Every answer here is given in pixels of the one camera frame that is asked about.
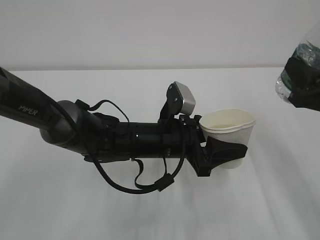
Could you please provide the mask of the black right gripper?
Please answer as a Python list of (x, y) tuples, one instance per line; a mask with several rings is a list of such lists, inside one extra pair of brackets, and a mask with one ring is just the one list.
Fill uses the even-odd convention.
[(320, 111), (320, 76), (317, 69), (290, 57), (284, 67), (291, 81), (289, 102), (296, 108)]

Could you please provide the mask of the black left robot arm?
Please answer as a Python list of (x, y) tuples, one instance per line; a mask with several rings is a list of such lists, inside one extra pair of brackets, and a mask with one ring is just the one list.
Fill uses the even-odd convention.
[(5, 69), (0, 71), (1, 116), (39, 129), (42, 139), (81, 154), (87, 162), (112, 163), (136, 158), (183, 158), (199, 177), (243, 158), (245, 143), (205, 136), (202, 117), (193, 115), (194, 97), (173, 82), (156, 123), (121, 122), (81, 100), (54, 101)]

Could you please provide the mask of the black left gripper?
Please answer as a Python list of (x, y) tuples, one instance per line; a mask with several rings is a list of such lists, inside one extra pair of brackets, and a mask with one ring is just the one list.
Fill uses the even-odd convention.
[[(200, 127), (200, 115), (191, 118), (181, 114), (179, 121), (183, 125), (186, 138), (186, 159), (198, 177), (209, 177), (214, 168), (232, 170), (238, 168), (246, 156), (245, 144), (226, 142), (211, 136), (205, 140)], [(201, 146), (206, 142), (206, 150)]]

